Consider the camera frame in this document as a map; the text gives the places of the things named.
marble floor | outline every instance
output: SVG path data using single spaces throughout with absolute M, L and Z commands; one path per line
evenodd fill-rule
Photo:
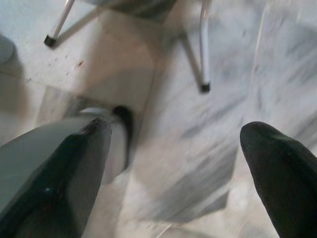
M 239 146 L 267 122 L 317 154 L 317 4 L 214 0 L 212 91 L 201 94 L 199 0 L 3 0 L 0 144 L 86 106 L 131 108 L 133 163 L 102 185 L 83 237 L 275 238 Z

chair leg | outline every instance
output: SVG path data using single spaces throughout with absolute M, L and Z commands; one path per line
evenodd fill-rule
M 63 27 L 63 24 L 74 4 L 75 0 L 66 0 L 65 6 L 64 6 L 64 10 L 62 15 L 60 16 L 57 24 L 54 26 L 53 30 L 46 36 L 44 43 L 45 45 L 49 46 L 49 47 L 53 47 L 58 35 L 60 33 L 61 28 Z
M 201 77 L 202 87 L 204 93 L 210 91 L 210 66 L 209 66 L 209 41 L 208 41 L 208 19 L 210 13 L 210 5 L 212 0 L 204 0 L 202 5 L 202 12 L 200 16 L 200 55 L 201 55 Z

metal chair leg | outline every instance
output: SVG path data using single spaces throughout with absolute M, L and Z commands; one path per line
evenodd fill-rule
M 200 16 L 200 55 L 201 55 L 201 77 L 202 87 L 204 93 L 210 91 L 210 66 L 209 66 L 209 41 L 208 41 L 208 19 L 210 13 L 210 5 L 212 0 L 204 0 L 202 5 L 202 12 Z
M 60 33 L 61 28 L 63 27 L 63 24 L 74 4 L 75 0 L 66 0 L 65 6 L 64 6 L 64 10 L 62 15 L 59 18 L 59 21 L 57 22 L 57 24 L 54 26 L 53 30 L 46 36 L 44 43 L 45 45 L 49 46 L 49 47 L 53 47 L 58 35 Z

